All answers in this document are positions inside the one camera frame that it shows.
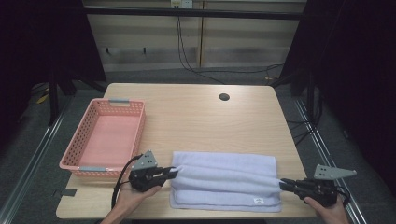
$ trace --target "floor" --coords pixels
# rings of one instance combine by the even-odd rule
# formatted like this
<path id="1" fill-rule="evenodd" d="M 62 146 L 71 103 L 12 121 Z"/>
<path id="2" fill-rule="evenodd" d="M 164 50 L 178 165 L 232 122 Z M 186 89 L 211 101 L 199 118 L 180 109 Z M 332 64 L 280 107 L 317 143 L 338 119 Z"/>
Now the floor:
<path id="1" fill-rule="evenodd" d="M 264 60 L 266 56 L 262 54 L 266 52 L 265 49 L 253 53 L 244 51 L 244 49 L 213 50 L 217 51 L 213 54 L 212 64 L 206 64 L 206 67 L 202 68 L 211 72 L 204 73 L 204 76 L 198 76 L 196 73 L 183 69 L 178 61 L 176 49 L 146 49 L 146 56 L 144 56 L 143 50 L 139 51 L 138 49 L 109 49 L 108 52 L 106 49 L 100 49 L 107 76 L 107 83 L 101 84 L 107 85 L 111 82 L 219 84 L 216 80 L 220 80 L 225 84 L 266 85 L 277 79 L 281 66 L 266 72 L 265 69 L 262 70 L 263 66 L 284 62 L 282 57 L 278 57 L 276 60 Z M 140 63 L 137 63 L 136 60 L 139 59 L 134 55 L 139 54 L 143 56 L 141 55 Z M 194 67 L 194 63 L 191 63 L 194 61 L 193 55 L 194 50 L 188 49 L 187 58 L 191 67 L 194 70 L 199 70 Z M 253 73 L 235 73 L 246 71 Z M 83 83 L 76 82 L 75 84 L 78 87 L 75 96 L 68 97 L 60 94 L 60 105 L 67 105 L 67 107 L 64 111 L 64 119 L 56 130 L 48 126 L 49 101 L 47 100 L 43 104 L 36 103 L 45 86 L 36 87 L 32 90 L 30 105 L 21 118 L 18 131 L 14 133 L 13 139 L 7 145 L 7 152 L 2 155 L 0 160 L 2 171 L 0 174 L 2 190 L 0 195 L 0 205 L 2 206 L 0 221 L 2 223 L 11 223 L 10 220 L 12 220 L 12 223 L 94 223 L 96 221 L 60 220 L 55 216 L 59 198 L 54 197 L 53 193 L 57 189 L 64 188 L 70 175 L 59 169 L 60 157 L 62 157 L 64 149 L 70 141 L 73 130 L 78 125 L 78 119 L 76 118 L 82 116 L 86 105 L 92 98 L 103 96 L 102 93 Z M 281 86 L 276 89 L 276 94 L 285 118 L 289 122 L 290 132 L 297 144 L 297 150 L 307 176 L 313 174 L 319 161 L 326 161 L 323 157 L 330 158 L 327 159 L 327 162 L 332 161 L 338 167 L 357 170 L 358 175 L 346 178 L 345 184 L 351 190 L 356 202 L 356 206 L 354 205 L 351 211 L 361 212 L 363 218 L 352 216 L 351 222 L 394 223 L 396 219 L 395 198 L 391 196 L 376 172 L 365 162 L 359 152 L 359 147 L 353 142 L 353 137 L 346 136 L 343 125 L 338 122 L 331 109 L 324 104 L 323 115 L 317 129 L 318 133 L 306 134 L 307 128 L 301 123 L 304 116 L 299 109 L 301 105 L 298 104 L 298 102 L 304 103 L 304 93 L 302 97 L 294 97 L 290 95 L 288 86 Z M 56 132 L 57 134 L 52 139 L 43 139 L 47 132 Z M 305 135 L 304 140 L 300 142 L 300 139 Z M 321 144 L 318 139 L 322 139 L 324 144 Z M 16 208 L 16 210 L 8 210 L 9 206 Z M 134 223 L 148 222 L 136 220 Z M 176 223 L 175 221 L 157 221 L 156 223 L 159 222 Z M 207 222 L 222 223 L 220 220 Z M 265 222 L 273 224 L 318 223 L 319 220 L 317 218 L 268 219 Z M 264 220 L 228 220 L 224 223 L 255 224 L 264 223 Z"/>

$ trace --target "basket handle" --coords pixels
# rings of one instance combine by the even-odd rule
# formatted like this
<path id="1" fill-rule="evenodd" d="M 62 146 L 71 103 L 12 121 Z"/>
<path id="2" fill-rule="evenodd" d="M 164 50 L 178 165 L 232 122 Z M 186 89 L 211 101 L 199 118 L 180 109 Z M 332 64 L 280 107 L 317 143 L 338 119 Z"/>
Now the basket handle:
<path id="1" fill-rule="evenodd" d="M 110 103 L 125 103 L 129 104 L 129 99 L 126 98 L 110 98 L 108 99 Z"/>
<path id="2" fill-rule="evenodd" d="M 97 166 L 80 166 L 78 168 L 79 171 L 82 172 L 105 172 L 106 167 L 97 167 Z"/>

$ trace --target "wooden table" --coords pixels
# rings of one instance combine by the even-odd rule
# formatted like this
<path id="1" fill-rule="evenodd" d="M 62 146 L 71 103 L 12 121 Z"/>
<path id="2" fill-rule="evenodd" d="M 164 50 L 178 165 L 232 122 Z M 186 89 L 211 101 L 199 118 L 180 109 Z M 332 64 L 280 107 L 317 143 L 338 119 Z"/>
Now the wooden table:
<path id="1" fill-rule="evenodd" d="M 219 95 L 227 93 L 228 101 Z M 146 102 L 146 123 L 140 152 L 151 149 L 160 166 L 171 165 L 172 152 L 214 151 L 275 156 L 279 178 L 301 179 L 305 171 L 290 135 L 274 89 L 264 86 L 111 84 L 105 98 Z M 116 179 L 71 175 L 59 218 L 101 218 L 110 210 Z M 173 209 L 170 185 L 145 200 L 130 216 L 135 219 L 313 217 L 315 213 L 296 195 L 282 192 L 282 212 L 251 213 Z"/>

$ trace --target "towel label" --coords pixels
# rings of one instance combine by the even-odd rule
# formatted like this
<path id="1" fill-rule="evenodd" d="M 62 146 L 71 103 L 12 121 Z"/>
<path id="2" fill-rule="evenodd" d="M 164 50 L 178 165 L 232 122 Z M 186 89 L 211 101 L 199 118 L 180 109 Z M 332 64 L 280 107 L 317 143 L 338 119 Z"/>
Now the towel label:
<path id="1" fill-rule="evenodd" d="M 264 198 L 254 198 L 254 204 L 264 204 Z"/>

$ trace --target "black floor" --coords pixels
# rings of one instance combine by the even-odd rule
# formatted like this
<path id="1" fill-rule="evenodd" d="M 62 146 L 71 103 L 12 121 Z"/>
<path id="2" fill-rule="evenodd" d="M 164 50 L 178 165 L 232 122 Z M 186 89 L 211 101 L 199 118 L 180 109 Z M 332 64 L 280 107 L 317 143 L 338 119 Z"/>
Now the black floor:
<path id="1" fill-rule="evenodd" d="M 220 84 L 216 80 L 202 77 L 183 69 L 144 71 L 128 73 L 111 73 L 107 75 L 107 85 L 112 82 L 149 82 L 149 83 L 197 83 L 197 84 Z M 225 84 L 234 85 L 266 85 L 268 80 L 264 72 L 252 74 L 236 74 L 230 72 L 204 73 Z M 56 189 L 64 189 L 70 174 L 59 168 L 59 161 L 70 141 L 79 120 L 82 117 L 89 101 L 92 98 L 102 97 L 103 94 L 82 83 L 76 83 L 78 92 L 75 96 L 67 97 L 60 94 L 60 105 L 70 100 L 70 105 L 64 111 L 64 118 L 48 149 L 42 155 L 42 161 L 37 165 L 38 169 L 31 177 L 20 180 L 25 174 L 25 168 L 34 156 L 42 137 L 48 129 L 50 119 L 49 100 L 43 104 L 35 101 L 41 95 L 41 91 L 32 95 L 28 109 L 23 115 L 17 131 L 9 140 L 7 147 L 2 150 L 0 159 L 0 205 L 10 203 L 9 198 L 14 194 L 18 183 L 28 183 L 27 191 L 22 195 L 20 204 L 14 204 L 18 210 L 8 217 L 12 223 L 94 223 L 96 220 L 60 220 L 55 211 L 59 198 L 52 194 Z M 276 94 L 283 109 L 286 120 L 301 121 L 302 118 L 296 107 L 296 100 L 304 101 L 301 97 L 291 97 L 289 86 L 276 88 Z M 304 125 L 290 122 L 290 131 L 299 142 L 301 134 L 306 132 Z M 356 202 L 358 203 L 367 223 L 395 223 L 396 202 L 391 196 L 386 185 L 378 177 L 376 172 L 367 164 L 359 152 L 359 148 L 353 142 L 353 136 L 345 138 L 344 128 L 332 114 L 332 111 L 324 104 L 323 115 L 320 118 L 318 130 L 328 147 L 332 159 L 340 168 L 352 169 L 358 172 L 357 176 L 346 178 Z M 307 175 L 312 175 L 315 166 L 321 162 L 316 145 L 308 135 L 297 145 L 297 150 L 302 159 Z M 153 221 L 135 221 L 134 223 L 152 223 Z M 155 221 L 156 223 L 181 223 L 172 220 Z M 202 221 L 184 221 L 190 223 L 202 223 Z M 264 220 L 211 220 L 210 223 L 264 223 Z M 317 218 L 298 219 L 268 219 L 266 223 L 318 223 Z"/>

